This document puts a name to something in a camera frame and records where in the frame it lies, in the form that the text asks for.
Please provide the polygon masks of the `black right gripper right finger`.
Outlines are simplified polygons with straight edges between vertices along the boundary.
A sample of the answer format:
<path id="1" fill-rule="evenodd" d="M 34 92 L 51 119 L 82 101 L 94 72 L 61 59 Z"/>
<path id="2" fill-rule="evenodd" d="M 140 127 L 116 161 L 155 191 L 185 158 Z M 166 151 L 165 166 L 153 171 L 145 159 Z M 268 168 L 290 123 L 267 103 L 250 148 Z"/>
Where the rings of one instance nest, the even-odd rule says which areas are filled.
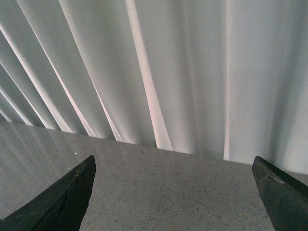
<path id="1" fill-rule="evenodd" d="M 252 166 L 259 196 L 276 231 L 308 229 L 308 187 L 260 156 Z"/>

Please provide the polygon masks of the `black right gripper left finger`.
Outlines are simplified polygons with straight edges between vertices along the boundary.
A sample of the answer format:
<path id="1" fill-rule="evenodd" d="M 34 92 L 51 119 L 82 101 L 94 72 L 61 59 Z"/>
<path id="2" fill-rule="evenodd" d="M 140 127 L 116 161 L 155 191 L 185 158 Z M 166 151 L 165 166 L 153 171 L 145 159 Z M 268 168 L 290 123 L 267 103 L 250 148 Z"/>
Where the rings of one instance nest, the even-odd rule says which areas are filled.
<path id="1" fill-rule="evenodd" d="M 96 173 L 90 155 L 29 203 L 0 222 L 2 231 L 78 231 Z"/>

